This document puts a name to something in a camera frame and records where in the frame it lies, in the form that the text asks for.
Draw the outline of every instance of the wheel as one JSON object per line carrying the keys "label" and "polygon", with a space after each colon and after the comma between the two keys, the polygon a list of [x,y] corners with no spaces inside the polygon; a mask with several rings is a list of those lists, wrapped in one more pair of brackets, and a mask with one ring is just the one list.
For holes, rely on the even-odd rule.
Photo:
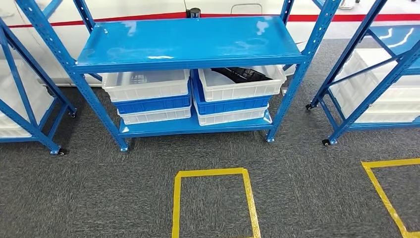
{"label": "wheel", "polygon": [[324,146],[328,146],[328,145],[331,145],[331,142],[328,139],[325,139],[325,140],[322,140],[322,144]]}
{"label": "wheel", "polygon": [[58,153],[52,154],[52,155],[54,155],[54,156],[63,156],[63,155],[66,155],[66,154],[67,154],[67,150],[60,148],[60,150],[58,151]]}
{"label": "wheel", "polygon": [[74,113],[68,113],[68,115],[71,116],[71,118],[76,118],[77,113],[76,112],[74,112]]}
{"label": "wheel", "polygon": [[308,105],[305,106],[305,108],[306,108],[306,110],[310,111],[314,107],[311,104],[308,104]]}

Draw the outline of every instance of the shelving unit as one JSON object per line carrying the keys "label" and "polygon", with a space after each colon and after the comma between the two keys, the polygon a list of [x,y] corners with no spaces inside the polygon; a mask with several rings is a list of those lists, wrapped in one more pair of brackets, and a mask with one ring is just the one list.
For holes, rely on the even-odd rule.
{"label": "shelving unit", "polygon": [[[373,104],[393,83],[397,82],[404,75],[420,75],[420,26],[419,25],[399,25],[399,26],[375,26],[370,25],[381,11],[387,0],[376,0],[369,13],[364,18],[355,35],[350,40],[338,62],[335,64],[330,74],[312,99],[306,106],[308,110],[321,104],[328,120],[333,126],[333,133],[322,141],[324,145],[337,143],[337,138],[346,131],[370,130],[399,127],[417,127],[420,126],[420,118],[412,122],[395,123],[357,123],[355,122],[368,108]],[[366,36],[372,36],[390,55],[391,58],[372,65],[359,72],[353,73],[347,77],[335,80],[340,70],[351,56],[357,44]],[[348,80],[354,76],[365,73],[369,70],[378,68],[389,62],[396,61],[397,65],[387,74],[387,76],[375,87],[375,89],[359,104],[359,106],[348,116],[344,117],[340,105],[330,87],[334,84]],[[328,106],[324,102],[324,96],[328,95],[337,109],[342,122],[339,124],[332,116]]]}
{"label": "shelving unit", "polygon": [[[27,121],[22,117],[18,112],[12,109],[8,104],[0,99],[0,111],[2,111],[6,116],[12,119],[16,124],[21,128],[25,129],[30,137],[0,137],[0,143],[8,142],[28,142],[28,141],[38,141],[44,144],[51,150],[53,155],[64,155],[65,150],[62,149],[59,145],[55,144],[52,141],[52,138],[59,126],[59,123],[63,115],[69,111],[71,117],[76,117],[76,109],[69,102],[69,100],[63,95],[59,88],[53,83],[53,81],[48,77],[47,73],[41,68],[41,66],[35,61],[35,59],[30,55],[30,53],[25,49],[22,43],[16,38],[12,31],[7,27],[7,25],[0,18],[0,44],[4,51],[4,55],[9,64],[10,71],[13,75],[13,79],[16,83],[17,90],[22,99],[22,103],[25,107],[26,113],[30,121]],[[15,61],[13,59],[12,53],[10,51],[9,45],[15,49],[22,58],[30,65],[30,67],[38,74],[38,76],[44,81],[45,85],[48,87],[48,90],[52,93],[54,100],[51,103],[51,106],[48,108],[40,122],[38,123],[34,111],[31,107],[31,103],[28,99],[27,92],[23,86],[22,80],[20,78],[19,72],[17,70]],[[54,123],[48,132],[48,135],[42,133],[42,129],[50,117],[51,112],[54,109],[54,106],[60,103],[61,109],[59,114],[56,116]]]}
{"label": "shelving unit", "polygon": [[[309,43],[300,52],[285,27],[293,1],[284,1],[280,16],[95,23],[84,0],[74,0],[91,33],[77,61],[71,58],[48,19],[33,0],[16,2],[110,131],[121,151],[127,151],[126,137],[153,135],[268,130],[266,140],[273,142],[275,133],[340,3],[339,0],[327,0],[323,4]],[[118,129],[83,75],[270,64],[297,64],[293,80],[274,119],[266,114],[263,119],[210,126],[199,126],[195,109],[192,108],[192,117],[189,119],[136,125],[125,125],[121,121]]]}

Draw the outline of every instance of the plastic storage bin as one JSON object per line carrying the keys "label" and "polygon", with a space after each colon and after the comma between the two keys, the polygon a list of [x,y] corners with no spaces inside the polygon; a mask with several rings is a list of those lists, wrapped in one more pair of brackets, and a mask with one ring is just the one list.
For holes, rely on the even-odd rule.
{"label": "plastic storage bin", "polygon": [[[347,118],[360,104],[352,100],[348,90],[337,85],[332,92],[340,105],[341,112]],[[356,120],[358,123],[368,122],[412,122],[420,116],[420,104],[407,101],[376,101]]]}
{"label": "plastic storage bin", "polygon": [[186,95],[189,70],[107,73],[102,88],[112,102]]}
{"label": "plastic storage bin", "polygon": [[[384,49],[356,49],[336,79],[375,65],[390,55]],[[330,87],[341,111],[348,117],[396,65],[391,62]],[[356,122],[411,122],[420,115],[418,75],[401,77]]]}
{"label": "plastic storage bin", "polygon": [[188,94],[164,98],[142,99],[135,101],[113,102],[120,114],[141,113],[173,108],[185,108],[191,104],[191,83],[188,83]]}
{"label": "plastic storage bin", "polygon": [[174,108],[174,109],[165,109],[165,110],[156,110],[148,111],[141,113],[128,113],[118,115],[124,120],[126,125],[128,124],[138,124],[138,123],[147,123],[154,121],[162,120],[175,120],[175,119],[185,119],[191,117],[191,101],[188,107],[184,108]]}
{"label": "plastic storage bin", "polygon": [[238,110],[232,112],[225,112],[225,113],[215,113],[215,114],[208,114],[208,115],[200,115],[197,110],[197,103],[194,100],[194,107],[196,108],[197,117],[199,125],[214,125],[220,123],[227,123],[233,121],[240,121],[240,120],[249,120],[249,119],[257,119],[263,118],[265,111],[268,108],[268,105],[263,108],[252,108],[252,109],[245,109],[245,110]]}
{"label": "plastic storage bin", "polygon": [[279,69],[276,65],[252,66],[250,68],[265,74],[273,80],[234,83],[228,77],[213,72],[209,68],[199,69],[198,73],[203,85],[205,101],[215,102],[280,93],[280,87],[286,81],[286,76],[282,69]]}
{"label": "plastic storage bin", "polygon": [[[345,63],[336,80],[351,75],[357,71],[373,66],[391,56],[384,49],[355,49],[350,59]],[[396,66],[396,62],[390,62],[356,77],[340,82],[340,86],[349,89],[349,94],[356,98],[366,98],[373,89],[385,78]],[[418,75],[402,76],[396,83],[391,85],[378,100],[399,99],[420,100],[420,80]]]}
{"label": "plastic storage bin", "polygon": [[268,105],[268,102],[271,98],[270,95],[262,97],[225,100],[219,102],[206,102],[203,92],[203,86],[197,76],[197,70],[192,70],[191,72],[191,79],[193,83],[193,95],[196,103],[195,106],[198,114],[202,116],[237,110],[263,108]]}
{"label": "plastic storage bin", "polygon": [[[50,108],[54,98],[48,93],[47,89],[36,80],[34,73],[22,60],[15,60],[15,64],[28,96],[29,103],[31,104],[32,111],[34,112],[35,119],[39,123],[45,112]],[[17,90],[16,83],[11,75],[6,60],[0,60],[0,99],[29,121],[25,106],[20,98],[19,91]],[[0,128],[2,131],[8,129],[15,130],[16,127],[20,128],[12,119],[3,112],[0,112]],[[5,137],[5,135],[6,133],[0,133],[1,137]]]}

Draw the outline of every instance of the yellow tape square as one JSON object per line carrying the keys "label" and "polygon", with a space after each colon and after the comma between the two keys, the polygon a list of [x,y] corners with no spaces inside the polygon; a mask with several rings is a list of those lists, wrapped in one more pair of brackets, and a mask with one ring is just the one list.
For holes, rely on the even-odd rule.
{"label": "yellow tape square", "polygon": [[175,176],[173,190],[173,215],[172,215],[172,238],[179,238],[179,217],[181,208],[181,178],[200,177],[200,176],[220,176],[220,175],[242,175],[247,196],[248,209],[251,217],[252,238],[261,238],[260,226],[258,225],[257,211],[254,204],[254,196],[251,189],[251,180],[248,171],[244,168],[218,169],[218,170],[191,170],[179,171]]}
{"label": "yellow tape square", "polygon": [[397,211],[392,207],[391,202],[383,191],[381,185],[379,184],[378,179],[375,174],[373,174],[373,168],[383,168],[383,167],[394,167],[394,166],[406,166],[406,165],[420,165],[420,158],[418,159],[405,159],[405,160],[388,160],[388,161],[376,161],[376,162],[362,162],[362,166],[365,169],[367,175],[370,178],[373,186],[376,189],[376,192],[379,194],[383,204],[391,215],[394,222],[397,224],[398,229],[401,232],[403,238],[420,238],[420,231],[418,232],[409,232],[404,226],[403,221],[400,216],[398,216]]}

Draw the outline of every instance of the white vehicle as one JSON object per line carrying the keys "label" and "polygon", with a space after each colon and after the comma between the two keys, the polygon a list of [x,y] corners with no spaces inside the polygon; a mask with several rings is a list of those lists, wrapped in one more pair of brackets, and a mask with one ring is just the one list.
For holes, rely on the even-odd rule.
{"label": "white vehicle", "polygon": [[[51,0],[36,0],[41,9]],[[337,10],[324,39],[349,39],[354,34],[363,15],[367,13],[374,0],[361,0],[350,10]],[[281,12],[283,0],[86,0],[89,10],[96,19],[139,20],[157,18],[185,17],[187,9],[198,7],[202,16],[227,16],[236,14],[275,15]],[[287,28],[293,40],[303,49],[314,27],[318,7],[312,0],[295,0]],[[389,0],[382,10],[382,21],[376,24],[420,24],[420,2],[410,0]],[[32,28],[29,20],[16,6],[14,0],[2,0],[0,17],[10,26],[16,36],[31,52],[40,65],[59,86],[72,86],[72,81],[51,54],[49,48]],[[72,0],[62,0],[49,18],[59,38],[70,54],[76,59],[82,50],[88,31]],[[86,80],[92,86],[100,82],[91,76]]]}

